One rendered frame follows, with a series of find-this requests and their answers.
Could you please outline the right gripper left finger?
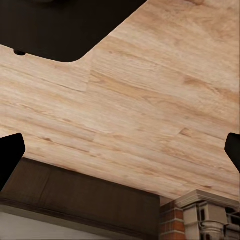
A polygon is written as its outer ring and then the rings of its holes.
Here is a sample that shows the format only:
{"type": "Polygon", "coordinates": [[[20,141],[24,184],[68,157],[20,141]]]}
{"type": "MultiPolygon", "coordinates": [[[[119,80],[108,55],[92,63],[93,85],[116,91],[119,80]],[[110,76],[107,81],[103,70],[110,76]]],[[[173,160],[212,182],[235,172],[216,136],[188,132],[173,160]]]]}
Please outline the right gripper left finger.
{"type": "Polygon", "coordinates": [[[0,192],[26,152],[21,133],[0,138],[0,192]]]}

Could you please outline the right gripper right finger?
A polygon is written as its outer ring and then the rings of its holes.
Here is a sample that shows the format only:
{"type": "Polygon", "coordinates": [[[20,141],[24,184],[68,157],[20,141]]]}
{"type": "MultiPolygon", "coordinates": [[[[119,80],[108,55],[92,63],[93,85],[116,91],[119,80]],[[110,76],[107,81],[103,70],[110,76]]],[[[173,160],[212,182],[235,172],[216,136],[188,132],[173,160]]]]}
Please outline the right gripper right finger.
{"type": "Polygon", "coordinates": [[[240,172],[240,135],[229,133],[226,139],[225,152],[240,172]]]}

